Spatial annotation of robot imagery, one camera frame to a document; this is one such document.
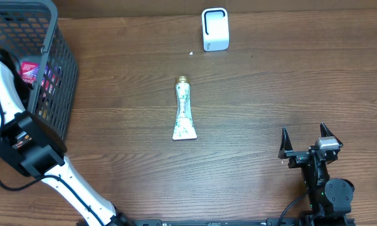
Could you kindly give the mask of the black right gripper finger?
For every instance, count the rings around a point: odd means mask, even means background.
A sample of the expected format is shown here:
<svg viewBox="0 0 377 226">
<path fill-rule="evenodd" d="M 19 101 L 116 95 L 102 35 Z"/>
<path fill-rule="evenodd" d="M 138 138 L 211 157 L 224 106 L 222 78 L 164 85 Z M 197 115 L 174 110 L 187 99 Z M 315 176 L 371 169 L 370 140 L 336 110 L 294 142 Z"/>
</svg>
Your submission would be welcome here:
<svg viewBox="0 0 377 226">
<path fill-rule="evenodd" d="M 334 137 L 334 134 L 328 129 L 328 127 L 323 122 L 320 123 L 320 131 L 322 137 Z"/>
<path fill-rule="evenodd" d="M 293 148 L 292 148 L 292 145 L 291 145 L 291 141 L 289 139 L 287 129 L 286 129 L 286 127 L 283 127 L 282 128 L 282 139 L 281 139 L 281 144 L 280 144 L 280 151 L 284 152 L 284 151 L 292 151 L 292 150 L 293 150 Z"/>
</svg>

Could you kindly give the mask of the pink purple pad package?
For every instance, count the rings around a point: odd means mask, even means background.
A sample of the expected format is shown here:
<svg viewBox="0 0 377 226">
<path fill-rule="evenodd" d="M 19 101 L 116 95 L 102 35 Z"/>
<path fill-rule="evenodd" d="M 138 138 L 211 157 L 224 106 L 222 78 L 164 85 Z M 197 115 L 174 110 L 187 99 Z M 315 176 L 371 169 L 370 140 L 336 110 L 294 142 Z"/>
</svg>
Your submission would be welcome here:
<svg viewBox="0 0 377 226">
<path fill-rule="evenodd" d="M 21 64 L 21 79 L 28 83 L 32 84 L 36 81 L 36 77 L 39 71 L 39 64 L 33 62 L 22 62 Z"/>
</svg>

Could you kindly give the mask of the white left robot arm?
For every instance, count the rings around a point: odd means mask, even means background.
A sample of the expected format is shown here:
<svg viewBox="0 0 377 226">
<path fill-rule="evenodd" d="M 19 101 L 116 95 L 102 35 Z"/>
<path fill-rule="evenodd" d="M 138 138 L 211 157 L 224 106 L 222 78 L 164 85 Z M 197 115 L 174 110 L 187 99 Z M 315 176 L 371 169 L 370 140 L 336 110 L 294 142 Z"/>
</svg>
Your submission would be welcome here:
<svg viewBox="0 0 377 226">
<path fill-rule="evenodd" d="M 66 155 L 64 138 L 78 77 L 72 55 L 41 54 L 27 80 L 24 64 L 0 48 L 0 186 L 21 191 L 43 182 L 76 209 L 85 225 L 133 225 Z"/>
</svg>

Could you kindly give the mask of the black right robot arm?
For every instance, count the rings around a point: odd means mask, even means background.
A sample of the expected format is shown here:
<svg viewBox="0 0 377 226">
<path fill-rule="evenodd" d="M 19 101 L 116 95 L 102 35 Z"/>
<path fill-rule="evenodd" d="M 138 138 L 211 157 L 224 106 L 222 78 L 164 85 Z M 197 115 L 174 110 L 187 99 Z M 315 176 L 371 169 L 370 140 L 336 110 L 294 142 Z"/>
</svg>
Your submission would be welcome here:
<svg viewBox="0 0 377 226">
<path fill-rule="evenodd" d="M 288 167 L 300 168 L 306 192 L 293 200 L 280 214 L 277 225 L 354 225 L 355 220 L 346 217 L 352 210 L 351 202 L 355 187 L 346 179 L 331 178 L 327 165 L 338 159 L 343 143 L 322 122 L 321 136 L 306 151 L 294 151 L 287 129 L 282 128 L 278 157 L 288 159 Z M 301 212 L 297 218 L 285 219 L 295 204 L 305 197 L 310 210 Z"/>
</svg>

